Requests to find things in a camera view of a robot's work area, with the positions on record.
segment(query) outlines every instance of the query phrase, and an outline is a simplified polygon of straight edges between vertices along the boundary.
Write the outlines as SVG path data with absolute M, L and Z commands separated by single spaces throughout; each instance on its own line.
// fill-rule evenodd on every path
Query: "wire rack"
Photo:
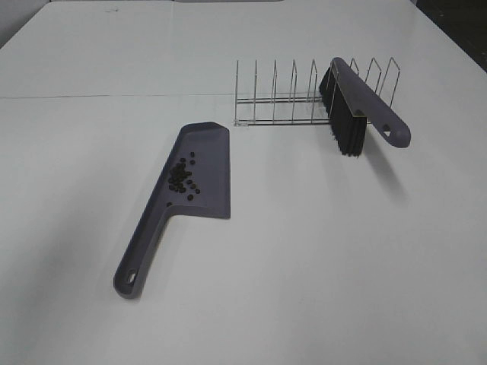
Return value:
M 393 65 L 396 69 L 396 79 L 393 86 L 393 91 L 390 97 L 389 106 L 392 106 L 394 95 L 396 93 L 397 84 L 401 74 L 401 68 L 397 64 L 394 57 L 389 58 L 387 69 L 382 77 L 382 68 L 379 62 L 372 57 L 368 64 L 367 72 L 364 82 L 369 81 L 371 70 L 376 68 L 378 73 L 377 80 L 372 83 L 371 89 L 380 97 L 383 92 L 384 85 L 388 75 L 390 74 L 390 66 Z M 360 70 L 354 58 L 350 61 L 350 67 L 354 69 L 358 76 Z M 293 60 L 291 68 L 291 82 L 289 84 L 289 92 L 278 93 L 277 81 L 277 61 L 274 60 L 274 67 L 272 73 L 272 86 L 270 94 L 262 96 L 257 92 L 257 61 L 254 64 L 253 73 L 253 92 L 251 94 L 240 95 L 238 89 L 239 81 L 239 61 L 237 60 L 237 71 L 235 75 L 235 116 L 234 124 L 242 125 L 328 125 L 329 118 L 321 102 L 320 92 L 317 90 L 319 86 L 318 70 L 315 60 L 311 62 L 311 70 L 307 83 L 306 92 L 297 92 L 298 85 L 298 67 L 296 61 Z

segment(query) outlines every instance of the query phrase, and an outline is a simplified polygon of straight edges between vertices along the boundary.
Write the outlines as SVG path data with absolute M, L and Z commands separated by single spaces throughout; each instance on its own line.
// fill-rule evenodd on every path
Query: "brush handle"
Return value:
M 161 174 L 113 277 L 115 290 L 127 299 L 142 292 L 162 231 L 177 208 L 166 207 L 161 200 L 163 180 Z
M 392 146 L 406 148 L 411 142 L 411 132 L 394 111 L 359 78 L 347 63 L 335 57 L 331 70 L 354 115 L 365 115 L 380 135 Z

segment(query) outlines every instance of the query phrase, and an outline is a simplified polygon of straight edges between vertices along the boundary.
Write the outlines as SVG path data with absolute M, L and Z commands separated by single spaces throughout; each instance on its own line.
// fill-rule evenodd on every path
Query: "black bristles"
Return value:
M 335 75 L 328 68 L 321 81 L 320 93 L 328 113 L 329 123 L 342 154 L 359 156 L 364 146 L 367 117 L 352 115 L 339 84 L 335 87 L 335 83 Z

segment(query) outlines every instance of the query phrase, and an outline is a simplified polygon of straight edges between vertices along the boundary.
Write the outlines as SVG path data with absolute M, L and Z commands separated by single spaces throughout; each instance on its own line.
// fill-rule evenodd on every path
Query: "hand brush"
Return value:
M 339 57 L 335 57 L 320 84 L 332 132 L 342 154 L 359 156 L 369 120 L 392 146 L 406 148 L 409 127 Z

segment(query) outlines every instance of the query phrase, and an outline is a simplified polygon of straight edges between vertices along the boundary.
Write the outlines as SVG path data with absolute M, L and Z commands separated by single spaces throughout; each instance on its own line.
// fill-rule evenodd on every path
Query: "brush handle hole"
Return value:
M 390 135 L 390 127 L 389 127 L 389 125 L 388 125 L 388 124 L 384 124 L 384 125 L 382 126 L 382 132 L 384 132 L 384 134 L 385 134 L 387 137 L 389 137 L 389 135 Z

